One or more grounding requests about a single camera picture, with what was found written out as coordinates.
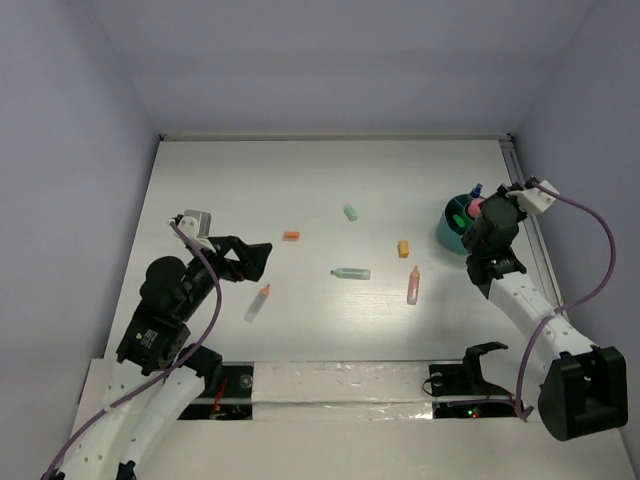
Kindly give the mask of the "clear blue glue bottle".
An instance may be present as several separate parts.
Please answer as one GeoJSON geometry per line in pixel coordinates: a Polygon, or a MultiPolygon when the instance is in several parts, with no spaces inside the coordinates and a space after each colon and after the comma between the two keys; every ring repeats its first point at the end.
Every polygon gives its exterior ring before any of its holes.
{"type": "Polygon", "coordinates": [[[481,196],[483,185],[481,183],[477,183],[469,193],[469,196],[472,199],[479,198],[481,196]]]}

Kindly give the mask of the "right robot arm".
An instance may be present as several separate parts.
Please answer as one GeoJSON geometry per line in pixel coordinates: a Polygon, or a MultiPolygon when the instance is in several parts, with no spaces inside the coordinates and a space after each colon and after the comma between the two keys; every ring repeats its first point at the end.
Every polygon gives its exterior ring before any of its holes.
{"type": "Polygon", "coordinates": [[[531,412],[521,401],[527,364],[536,355],[545,371],[536,409],[547,431],[559,441],[568,441],[627,424],[627,365],[618,349],[597,346],[565,317],[608,284],[616,263],[615,241],[608,241],[607,272],[595,289],[558,307],[534,286],[512,249],[520,223],[544,213],[555,201],[569,200],[548,181],[535,177],[523,184],[502,185],[482,201],[462,244],[468,252],[472,284],[527,340],[516,380],[517,417],[526,419],[531,412]]]}

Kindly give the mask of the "pink orange pencil-shaped case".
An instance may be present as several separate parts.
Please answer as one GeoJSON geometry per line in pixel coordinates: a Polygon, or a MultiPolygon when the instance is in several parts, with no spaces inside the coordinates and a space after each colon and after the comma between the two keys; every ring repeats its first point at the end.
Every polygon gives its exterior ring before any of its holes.
{"type": "Polygon", "coordinates": [[[408,279],[408,287],[407,287],[407,296],[406,302],[408,305],[416,305],[418,301],[419,288],[420,288],[420,271],[417,266],[415,266],[408,279]]]}

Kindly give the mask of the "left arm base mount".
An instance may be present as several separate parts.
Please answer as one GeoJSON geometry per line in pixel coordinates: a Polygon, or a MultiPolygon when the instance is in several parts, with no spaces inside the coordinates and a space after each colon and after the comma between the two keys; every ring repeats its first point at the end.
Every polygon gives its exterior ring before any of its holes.
{"type": "Polygon", "coordinates": [[[207,390],[189,405],[196,420],[251,420],[253,363],[225,363],[216,391],[207,390]]]}

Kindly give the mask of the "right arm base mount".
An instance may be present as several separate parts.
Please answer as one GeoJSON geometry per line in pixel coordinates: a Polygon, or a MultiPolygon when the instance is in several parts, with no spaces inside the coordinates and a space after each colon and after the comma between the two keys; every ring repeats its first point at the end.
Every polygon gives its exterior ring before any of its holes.
{"type": "Polygon", "coordinates": [[[481,358],[507,350],[497,341],[468,347],[460,360],[428,366],[422,392],[432,399],[435,419],[515,418],[514,394],[484,378],[481,358]]]}

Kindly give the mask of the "yellow orange eraser cap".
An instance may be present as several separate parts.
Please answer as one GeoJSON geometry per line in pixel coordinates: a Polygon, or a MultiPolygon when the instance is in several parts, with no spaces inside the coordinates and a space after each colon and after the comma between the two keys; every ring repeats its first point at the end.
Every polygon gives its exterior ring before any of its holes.
{"type": "Polygon", "coordinates": [[[409,243],[406,240],[401,240],[398,243],[398,255],[400,258],[407,258],[410,254],[409,243]]]}

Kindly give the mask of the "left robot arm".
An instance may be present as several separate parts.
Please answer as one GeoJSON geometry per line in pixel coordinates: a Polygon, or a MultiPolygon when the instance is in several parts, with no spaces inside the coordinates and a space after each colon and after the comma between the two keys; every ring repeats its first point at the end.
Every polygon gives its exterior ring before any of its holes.
{"type": "Polygon", "coordinates": [[[193,258],[152,262],[116,350],[101,410],[61,448],[47,479],[137,479],[173,424],[200,395],[224,386],[223,360],[202,339],[189,344],[190,318],[223,280],[261,279],[272,246],[235,236],[180,239],[193,258]]]}

